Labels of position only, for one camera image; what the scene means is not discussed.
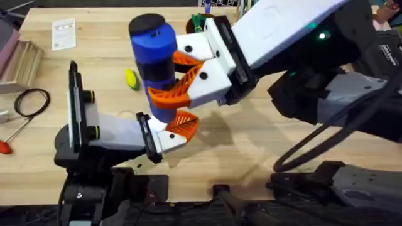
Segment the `green light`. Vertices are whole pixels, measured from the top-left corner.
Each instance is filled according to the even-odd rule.
[[[314,28],[317,27],[317,24],[314,23],[314,22],[311,22],[311,23],[308,24],[308,27],[311,28],[311,29],[314,29]]]
[[[325,33],[321,33],[320,36],[319,36],[319,38],[320,38],[321,40],[324,40],[325,37],[326,37]]]

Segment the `wooden tabletop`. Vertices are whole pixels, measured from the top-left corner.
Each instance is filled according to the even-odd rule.
[[[101,112],[134,119],[135,113],[149,112],[149,107],[143,91],[135,92],[126,85],[125,69],[136,70],[128,23],[139,14],[159,13],[177,34],[183,34],[191,14],[202,11],[202,8],[31,9],[21,29],[21,39],[32,40],[45,51],[35,87],[48,90],[52,102],[45,113],[10,142],[14,154],[0,155],[0,205],[57,202],[65,170],[53,163],[53,141],[67,123],[70,60],[78,63],[85,89],[95,91]],[[212,13],[226,14],[231,21],[235,18],[234,8],[212,8]],[[75,18],[77,47],[52,52],[52,21],[68,18]],[[142,164],[136,169],[141,174],[168,174],[170,201],[208,200],[210,188],[218,183],[231,185],[232,191],[241,198],[271,198],[264,184],[273,172],[273,163],[315,129],[307,123],[287,119],[275,109],[266,90],[279,76],[264,77],[235,106],[218,108],[216,103],[209,103],[190,110],[201,118],[196,136],[184,148],[166,154],[163,163],[154,165],[141,157],[123,165],[136,169]],[[0,95],[1,108],[10,110],[15,119],[0,124],[0,139],[5,139],[23,123],[13,112],[17,95]],[[32,96],[23,103],[23,109],[34,110],[42,102],[42,96]],[[331,129],[309,147],[336,130]],[[402,150],[398,144],[362,133],[355,133],[297,170],[313,171],[325,159],[377,170],[402,170]]]

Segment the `red screwdriver handle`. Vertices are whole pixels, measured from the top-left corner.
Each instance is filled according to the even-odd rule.
[[[10,145],[4,141],[0,141],[0,153],[1,154],[11,154],[13,150],[11,149]]]

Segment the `blue and black cylinder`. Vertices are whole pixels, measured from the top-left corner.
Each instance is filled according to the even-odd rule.
[[[161,122],[169,123],[176,117],[177,110],[155,107],[149,97],[148,87],[170,90],[175,85],[175,31],[165,22],[163,16],[144,14],[130,22],[129,33],[151,112]]]

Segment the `black clamp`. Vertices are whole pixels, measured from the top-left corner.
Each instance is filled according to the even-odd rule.
[[[158,153],[156,150],[155,142],[153,141],[152,137],[152,132],[148,124],[148,120],[150,120],[151,117],[148,114],[144,114],[142,112],[138,112],[136,116],[141,127],[141,132],[143,133],[145,150],[148,159],[155,164],[160,163],[163,159],[162,154]]]

